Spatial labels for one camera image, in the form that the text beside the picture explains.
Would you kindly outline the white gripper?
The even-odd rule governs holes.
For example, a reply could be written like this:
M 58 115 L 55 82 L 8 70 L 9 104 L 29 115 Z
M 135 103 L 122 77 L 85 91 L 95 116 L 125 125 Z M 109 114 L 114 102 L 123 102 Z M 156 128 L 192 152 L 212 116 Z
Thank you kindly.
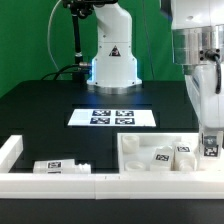
M 198 65 L 185 76 L 188 96 L 203 129 L 224 131 L 224 81 L 216 93 L 217 73 L 214 64 Z

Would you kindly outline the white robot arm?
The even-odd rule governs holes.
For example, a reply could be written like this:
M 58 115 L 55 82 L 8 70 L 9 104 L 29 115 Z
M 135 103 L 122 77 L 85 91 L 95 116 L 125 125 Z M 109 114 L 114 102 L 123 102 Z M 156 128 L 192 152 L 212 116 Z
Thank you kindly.
M 159 0 L 171 21 L 173 62 L 182 67 L 189 98 L 202 130 L 224 130 L 224 0 Z M 93 5 L 98 51 L 91 87 L 139 85 L 132 54 L 132 17 L 116 1 Z

